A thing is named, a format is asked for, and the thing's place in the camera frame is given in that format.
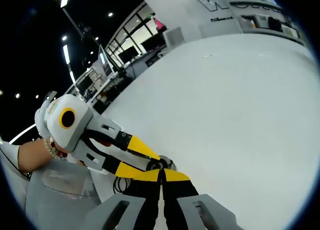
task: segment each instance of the black circular lens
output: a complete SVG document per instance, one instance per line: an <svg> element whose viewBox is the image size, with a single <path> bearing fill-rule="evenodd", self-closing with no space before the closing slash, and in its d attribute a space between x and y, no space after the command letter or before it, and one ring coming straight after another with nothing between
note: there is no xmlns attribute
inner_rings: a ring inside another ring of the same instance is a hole
<svg viewBox="0 0 320 230"><path fill-rule="evenodd" d="M75 122L75 114L72 111L64 112L61 122L64 127L71 127Z"/></svg>

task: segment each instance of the yellow and black gripper arm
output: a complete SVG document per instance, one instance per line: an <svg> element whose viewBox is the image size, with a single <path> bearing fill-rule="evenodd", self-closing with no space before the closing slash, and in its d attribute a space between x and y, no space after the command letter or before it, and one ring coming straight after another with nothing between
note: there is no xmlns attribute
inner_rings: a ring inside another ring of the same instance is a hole
<svg viewBox="0 0 320 230"><path fill-rule="evenodd" d="M118 177L134 178L144 172L114 156L100 151L91 142L107 142L138 157L159 160L160 157L138 137L122 131L111 119L94 114L81 99L63 95L47 99L35 113L35 124L43 138L52 137L56 143L81 160L88 169Z"/></svg>
<svg viewBox="0 0 320 230"><path fill-rule="evenodd" d="M231 211L209 195L198 194L185 174L171 169L137 175L123 194L91 210L79 230L152 230L161 189L168 230L243 230Z"/></svg>

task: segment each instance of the yellow ring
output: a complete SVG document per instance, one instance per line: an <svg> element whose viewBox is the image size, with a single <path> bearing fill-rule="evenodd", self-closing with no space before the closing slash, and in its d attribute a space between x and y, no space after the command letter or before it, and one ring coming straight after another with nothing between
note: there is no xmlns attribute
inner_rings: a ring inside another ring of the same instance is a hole
<svg viewBox="0 0 320 230"><path fill-rule="evenodd" d="M60 119L59 119L60 126L61 126L62 128L64 128L64 129L69 129L70 127L73 126L73 124L72 124L70 127L65 127L65 126L62 124L62 117L64 116L64 113L65 113L66 111L72 111L72 112L73 112L73 114L74 114L74 120L76 120L76 113L75 113L75 110L72 109L72 108L64 108L64 109L62 110L61 114L60 114Z"/></svg>

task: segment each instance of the glass window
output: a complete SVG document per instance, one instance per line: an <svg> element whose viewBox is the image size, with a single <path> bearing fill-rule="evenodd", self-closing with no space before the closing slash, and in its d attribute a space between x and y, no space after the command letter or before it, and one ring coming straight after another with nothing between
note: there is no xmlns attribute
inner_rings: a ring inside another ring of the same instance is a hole
<svg viewBox="0 0 320 230"><path fill-rule="evenodd" d="M119 42L119 44L122 44L122 42L124 41L124 39L127 37L127 34L126 34L126 32L124 31L124 29L121 29L120 31L119 31L119 33L117 34L117 36L116 36L116 41L118 41Z"/></svg>
<svg viewBox="0 0 320 230"><path fill-rule="evenodd" d="M131 20L129 20L124 28L130 33L135 27L137 27L141 21L139 20L138 16L134 15Z"/></svg>
<svg viewBox="0 0 320 230"><path fill-rule="evenodd" d="M136 32L134 32L134 34L131 37L136 42L136 44L139 46L139 48L142 50L142 53L146 53L146 50L141 45L141 43L151 37L151 34L147 30L147 28L145 26L142 26L140 29L138 29Z"/></svg>
<svg viewBox="0 0 320 230"><path fill-rule="evenodd" d="M152 34L156 35L158 33L157 31L157 25L155 23L154 19L151 19L146 23L146 26L148 26L149 30L152 32Z"/></svg>
<svg viewBox="0 0 320 230"><path fill-rule="evenodd" d="M149 15L153 13L153 10L150 8L150 6L145 5L141 10L139 10L138 15L145 20Z"/></svg>
<svg viewBox="0 0 320 230"><path fill-rule="evenodd" d="M119 59L118 55L117 54L113 54L111 52L111 50L108 48L106 50L107 54L114 60L114 62L119 66L121 67L123 65L122 61Z"/></svg>
<svg viewBox="0 0 320 230"><path fill-rule="evenodd" d="M119 53L123 51L116 41L113 41L109 45L109 48L112 50L113 53L115 53L115 51L119 51Z"/></svg>

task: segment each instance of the beaded bracelet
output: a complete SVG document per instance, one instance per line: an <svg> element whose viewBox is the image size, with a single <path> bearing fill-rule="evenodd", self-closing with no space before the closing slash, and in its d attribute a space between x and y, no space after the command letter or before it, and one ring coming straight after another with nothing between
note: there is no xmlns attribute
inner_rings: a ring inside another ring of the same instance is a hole
<svg viewBox="0 0 320 230"><path fill-rule="evenodd" d="M67 154L64 152L59 151L58 149L56 149L55 147L55 142L53 140L52 137L50 137L50 145L51 147L48 145L48 142L46 139L43 140L44 142L44 146L47 149L47 151L51 154L51 156L53 156L56 159L64 159L67 157Z"/></svg>

